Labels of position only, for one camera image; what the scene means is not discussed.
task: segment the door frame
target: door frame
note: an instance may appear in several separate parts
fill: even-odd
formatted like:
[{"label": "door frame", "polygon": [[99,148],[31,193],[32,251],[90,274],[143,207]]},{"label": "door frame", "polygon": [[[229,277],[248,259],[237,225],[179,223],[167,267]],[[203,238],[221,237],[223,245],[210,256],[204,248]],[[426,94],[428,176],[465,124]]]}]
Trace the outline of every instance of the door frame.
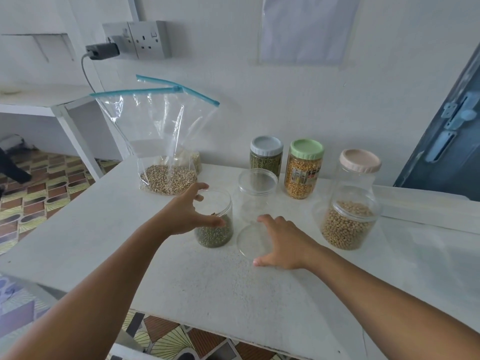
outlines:
[{"label": "door frame", "polygon": [[423,133],[423,136],[421,137],[412,155],[410,156],[405,166],[403,167],[402,171],[400,172],[400,175],[398,176],[395,183],[393,184],[393,187],[403,187],[408,177],[410,176],[411,172],[415,168],[415,165],[417,164],[417,162],[423,158],[424,154],[428,151],[431,145],[436,141],[438,135],[444,129],[446,119],[442,118],[441,115],[444,111],[445,104],[459,103],[460,98],[465,92],[466,87],[468,86],[472,77],[475,75],[475,73],[479,68],[480,68],[480,44],[478,44],[477,48],[473,52],[473,55],[470,57],[470,60],[468,61],[462,73],[460,73],[460,76],[458,77],[455,84],[453,85],[452,90],[450,90],[450,92],[447,95],[447,98],[445,98],[445,101],[440,106],[440,109],[435,114],[429,126]]}]

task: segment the green lid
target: green lid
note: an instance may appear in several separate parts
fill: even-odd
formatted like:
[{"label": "green lid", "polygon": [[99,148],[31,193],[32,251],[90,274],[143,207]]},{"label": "green lid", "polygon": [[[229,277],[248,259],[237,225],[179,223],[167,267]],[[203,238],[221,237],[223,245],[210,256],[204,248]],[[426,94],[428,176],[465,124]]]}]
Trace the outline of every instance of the green lid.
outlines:
[{"label": "green lid", "polygon": [[318,141],[301,138],[292,141],[290,154],[299,159],[316,160],[324,156],[324,147]]}]

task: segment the person's left hand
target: person's left hand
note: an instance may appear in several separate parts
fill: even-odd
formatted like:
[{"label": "person's left hand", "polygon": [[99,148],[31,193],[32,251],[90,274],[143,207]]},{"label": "person's left hand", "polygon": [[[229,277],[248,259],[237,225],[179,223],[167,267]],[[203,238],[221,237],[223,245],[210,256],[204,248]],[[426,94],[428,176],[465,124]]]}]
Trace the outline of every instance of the person's left hand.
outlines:
[{"label": "person's left hand", "polygon": [[199,227],[221,227],[225,221],[215,215],[204,215],[195,211],[194,200],[204,198],[199,190],[208,188],[207,183],[193,183],[186,191],[172,199],[160,212],[147,221],[148,225],[166,235],[184,234]]}]

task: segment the blue door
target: blue door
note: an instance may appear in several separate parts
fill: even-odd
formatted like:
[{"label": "blue door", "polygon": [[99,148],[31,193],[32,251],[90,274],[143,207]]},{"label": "blue door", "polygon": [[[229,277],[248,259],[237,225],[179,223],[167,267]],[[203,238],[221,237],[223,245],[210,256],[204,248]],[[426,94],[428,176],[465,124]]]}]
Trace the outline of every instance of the blue door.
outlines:
[{"label": "blue door", "polygon": [[395,187],[480,201],[480,46],[423,134]]}]

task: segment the patterned floor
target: patterned floor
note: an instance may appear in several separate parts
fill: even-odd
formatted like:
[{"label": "patterned floor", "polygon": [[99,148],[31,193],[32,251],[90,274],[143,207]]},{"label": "patterned floor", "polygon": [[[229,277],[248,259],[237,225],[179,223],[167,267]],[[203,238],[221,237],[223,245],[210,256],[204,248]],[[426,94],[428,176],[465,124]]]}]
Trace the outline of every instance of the patterned floor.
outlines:
[{"label": "patterned floor", "polygon": [[[94,180],[79,157],[42,151],[16,156],[19,167],[45,179],[29,187],[0,175],[0,255],[88,189]],[[118,162],[99,160],[108,173]],[[0,348],[25,333],[48,306],[7,277],[0,276]],[[130,310],[123,329],[147,353],[165,360],[287,360],[273,351]],[[120,360],[109,356],[109,360]]]}]

